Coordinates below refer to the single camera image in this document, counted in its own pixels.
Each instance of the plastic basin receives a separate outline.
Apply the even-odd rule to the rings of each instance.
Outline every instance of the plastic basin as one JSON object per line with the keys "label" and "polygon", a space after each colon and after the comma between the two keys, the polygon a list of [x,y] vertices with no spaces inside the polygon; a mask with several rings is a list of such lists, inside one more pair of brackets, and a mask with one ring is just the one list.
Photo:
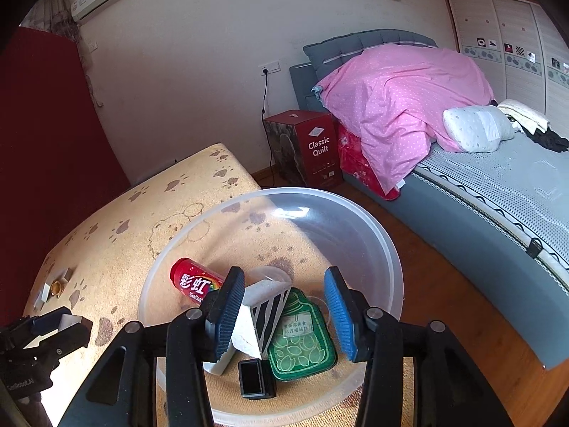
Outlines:
{"label": "plastic basin", "polygon": [[[230,199],[180,229],[158,255],[144,283],[138,319],[151,326],[171,321],[190,300],[170,282],[181,257],[224,275],[236,265],[248,272],[261,265],[285,271],[294,287],[311,297],[328,321],[323,277],[340,268],[346,283],[363,292],[371,306],[400,318],[403,275],[399,256],[385,229],[359,205],[309,188],[265,189]],[[332,340],[339,351],[333,326]],[[230,426],[281,426],[320,414],[344,400],[363,382],[365,364],[353,364],[339,351],[337,365],[298,381],[277,382],[277,397],[250,401],[240,394],[237,353],[222,376],[206,373],[214,420]],[[165,389],[164,361],[157,380]]]}

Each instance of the bed headboard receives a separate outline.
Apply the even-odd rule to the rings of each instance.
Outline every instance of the bed headboard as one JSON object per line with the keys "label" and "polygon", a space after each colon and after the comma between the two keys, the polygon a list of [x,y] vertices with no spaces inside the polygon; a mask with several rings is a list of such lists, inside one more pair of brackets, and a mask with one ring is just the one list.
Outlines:
{"label": "bed headboard", "polygon": [[366,49],[385,44],[436,48],[434,40],[428,37],[397,29],[350,33],[314,45],[307,45],[303,50],[310,62],[292,66],[289,69],[299,109],[326,111],[311,91],[312,87],[354,56],[363,53]]}

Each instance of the wooden floor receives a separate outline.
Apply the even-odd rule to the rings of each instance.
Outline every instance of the wooden floor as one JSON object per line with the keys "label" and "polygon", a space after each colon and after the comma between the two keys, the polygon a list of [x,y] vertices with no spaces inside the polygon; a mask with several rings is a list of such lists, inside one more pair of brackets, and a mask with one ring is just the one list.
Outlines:
{"label": "wooden floor", "polygon": [[[286,186],[278,175],[276,186]],[[271,186],[272,177],[258,177]],[[441,254],[372,199],[344,182],[334,189],[364,207],[392,238],[405,280],[402,321],[426,325],[440,319],[466,348],[504,404],[516,427],[541,427],[569,385],[569,360],[543,369],[502,315]]]}

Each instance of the metal bolt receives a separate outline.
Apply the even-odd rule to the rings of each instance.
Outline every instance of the metal bolt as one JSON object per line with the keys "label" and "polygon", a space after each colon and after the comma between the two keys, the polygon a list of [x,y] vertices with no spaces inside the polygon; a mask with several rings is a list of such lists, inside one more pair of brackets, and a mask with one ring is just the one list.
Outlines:
{"label": "metal bolt", "polygon": [[368,308],[366,313],[368,317],[372,319],[379,319],[381,318],[381,316],[383,316],[383,311],[381,310],[381,308],[377,307]]}
{"label": "metal bolt", "polygon": [[445,326],[445,323],[442,323],[440,321],[433,321],[431,323],[431,329],[434,332],[443,332],[447,327]]}
{"label": "metal bolt", "polygon": [[125,327],[124,330],[127,333],[135,333],[138,332],[140,330],[140,323],[138,321],[131,321],[130,323],[128,323]]}
{"label": "metal bolt", "polygon": [[186,318],[188,319],[200,319],[203,313],[199,308],[190,308],[186,311]]}

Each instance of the black cable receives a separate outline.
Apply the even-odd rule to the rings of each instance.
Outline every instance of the black cable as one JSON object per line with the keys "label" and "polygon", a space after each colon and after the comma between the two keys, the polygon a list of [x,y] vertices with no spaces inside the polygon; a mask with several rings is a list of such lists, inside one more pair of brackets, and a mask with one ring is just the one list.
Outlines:
{"label": "black cable", "polygon": [[[261,113],[261,122],[265,118],[265,100],[267,98],[268,70],[263,69],[263,73],[265,74],[265,94],[263,95],[263,110]],[[265,136],[267,137],[268,150],[270,151],[270,154],[271,154],[271,158],[268,161],[268,167],[271,169],[272,186],[261,186],[261,188],[262,189],[268,189],[268,188],[274,188],[275,187],[275,172],[272,170],[272,148],[271,148],[271,142],[268,139],[268,132],[267,132],[267,129],[265,128],[265,124],[263,124],[263,129],[265,131]]]}

